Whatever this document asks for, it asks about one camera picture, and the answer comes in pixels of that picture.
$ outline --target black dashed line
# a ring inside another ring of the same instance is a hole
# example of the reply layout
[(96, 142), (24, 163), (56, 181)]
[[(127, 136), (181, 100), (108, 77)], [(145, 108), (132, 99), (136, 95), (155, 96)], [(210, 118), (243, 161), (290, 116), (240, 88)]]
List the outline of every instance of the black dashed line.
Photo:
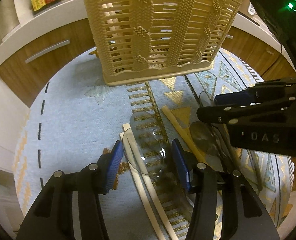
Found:
[(45, 94), (48, 92), (48, 87), (49, 87), (49, 82), (47, 83), (46, 89), (44, 91)]
[(45, 100), (42, 101), (41, 114), (43, 114), (44, 102), (45, 102)]
[(38, 166), (39, 166), (39, 169), (41, 169), (41, 150), (38, 150)]
[(43, 178), (40, 178), (41, 189), (43, 189)]
[(41, 134), (41, 123), (39, 123), (38, 140), (40, 140), (40, 134)]

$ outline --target yellow label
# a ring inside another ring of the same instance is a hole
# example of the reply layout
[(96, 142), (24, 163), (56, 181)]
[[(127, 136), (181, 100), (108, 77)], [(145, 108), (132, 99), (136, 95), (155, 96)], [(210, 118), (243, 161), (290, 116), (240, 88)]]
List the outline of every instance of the yellow label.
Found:
[(44, 0), (31, 0), (31, 3), (34, 11), (38, 11), (41, 7), (45, 5)]

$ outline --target wooden cabinet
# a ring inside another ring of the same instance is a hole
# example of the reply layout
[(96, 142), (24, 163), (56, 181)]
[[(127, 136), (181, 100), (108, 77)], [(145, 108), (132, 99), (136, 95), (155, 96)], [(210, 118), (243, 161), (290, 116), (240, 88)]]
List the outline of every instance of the wooden cabinet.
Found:
[[(25, 61), (64, 42), (31, 62)], [(48, 81), (67, 63), (95, 46), (88, 19), (57, 28), (19, 49), (0, 65), (0, 77), (30, 107)]]
[(296, 72), (280, 51), (235, 27), (231, 27), (228, 35), (233, 38), (226, 38), (222, 48), (249, 64), (264, 80), (296, 77)]

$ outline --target teal triangle pattern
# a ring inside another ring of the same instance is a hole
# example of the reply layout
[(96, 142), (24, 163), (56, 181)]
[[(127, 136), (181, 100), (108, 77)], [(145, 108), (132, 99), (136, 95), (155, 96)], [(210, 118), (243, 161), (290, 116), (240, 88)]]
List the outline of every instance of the teal triangle pattern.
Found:
[(213, 100), (217, 77), (209, 71), (195, 73), (195, 75), (203, 89), (210, 95), (209, 99)]
[(266, 167), (266, 174), (265, 174), (264, 184), (271, 191), (273, 191), (274, 193), (276, 192), (274, 167), (273, 167), (273, 162), (271, 160), (270, 154), (268, 154), (268, 160), (267, 160), (267, 167)]
[(223, 81), (226, 81), (229, 85), (233, 86), (237, 90), (241, 91), (241, 87), (238, 84), (235, 77), (232, 75), (230, 70), (227, 68), (224, 62), (220, 62), (220, 69), (219, 69), (219, 75), (218, 75)]

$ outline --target wooden stick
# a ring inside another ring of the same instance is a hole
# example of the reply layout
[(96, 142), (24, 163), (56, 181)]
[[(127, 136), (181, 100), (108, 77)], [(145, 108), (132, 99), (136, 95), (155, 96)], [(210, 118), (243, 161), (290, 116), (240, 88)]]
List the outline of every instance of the wooden stick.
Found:
[(150, 223), (153, 227), (153, 229), (155, 230), (156, 232), (156, 235), (158, 237), (159, 240), (166, 240), (161, 229), (160, 229), (160, 226), (158, 224), (158, 221), (153, 213), (153, 210), (150, 206), (150, 203), (149, 203), (149, 200), (148, 200), (148, 197), (146, 195), (146, 192), (144, 190), (144, 186), (141, 182), (141, 179), (140, 179), (140, 176), (138, 174), (138, 171), (131, 165), (130, 162), (133, 162), (134, 161), (134, 157), (132, 156), (132, 153), (131, 153), (131, 149), (130, 149), (130, 145), (129, 145), (129, 142), (128, 140), (125, 140), (123, 141), (122, 138), (124, 136), (124, 132), (122, 132), (120, 134), (120, 138), (121, 138), (121, 141), (123, 142), (123, 145), (124, 145), (124, 148), (125, 148), (125, 154), (127, 155), (127, 159), (128, 159), (128, 164), (129, 164), (129, 167), (130, 167), (130, 171), (131, 171), (131, 175), (132, 177), (134, 178), (134, 181), (135, 181), (135, 185), (136, 185), (136, 188), (138, 190), (138, 193), (139, 193), (139, 196), (140, 196), (140, 199), (144, 205), (144, 208), (146, 210), (146, 213), (148, 215), (148, 218), (150, 220)]
[(175, 127), (176, 131), (179, 133), (179, 135), (182, 137), (182, 139), (185, 141), (188, 147), (191, 149), (192, 153), (196, 156), (197, 160), (202, 163), (207, 163), (205, 159), (205, 153), (197, 149), (193, 141), (189, 138), (184, 129), (178, 123), (176, 117), (169, 110), (168, 106), (163, 106), (161, 110), (168, 118), (168, 120), (171, 122), (171, 124)]
[[(127, 123), (127, 124), (124, 124), (123, 125), (123, 128), (124, 130), (128, 130), (130, 129), (130, 124)], [(135, 155), (135, 158), (136, 158), (136, 161), (139, 165), (139, 168), (140, 170), (145, 173), (145, 174), (148, 174), (148, 171), (147, 171), (147, 168), (143, 162), (143, 160), (141, 159), (141, 155), (139, 153), (139, 149), (138, 149), (138, 145), (136, 143), (136, 139), (132, 133), (132, 130), (130, 129), (130, 133), (127, 134), (127, 139), (128, 139), (128, 142), (130, 144), (130, 147), (132, 149), (132, 152), (134, 153)], [(174, 229), (172, 228), (170, 222), (169, 222), (169, 219), (164, 211), (164, 208), (162, 207), (161, 203), (160, 203), (160, 200), (157, 196), (157, 193), (155, 191), (155, 188), (153, 187), (152, 185), (152, 182), (151, 182), (151, 179), (149, 177), (149, 175), (145, 175), (145, 174), (142, 174), (143, 176), (143, 179), (144, 179), (144, 182), (146, 184), (146, 187), (148, 189), (148, 192), (150, 194), (150, 197), (152, 198), (152, 201), (157, 209), (157, 212), (162, 220), (162, 222), (164, 223), (165, 225), (165, 228), (169, 234), (169, 236), (171, 237), (172, 240), (178, 240), (178, 237), (174, 231)]]

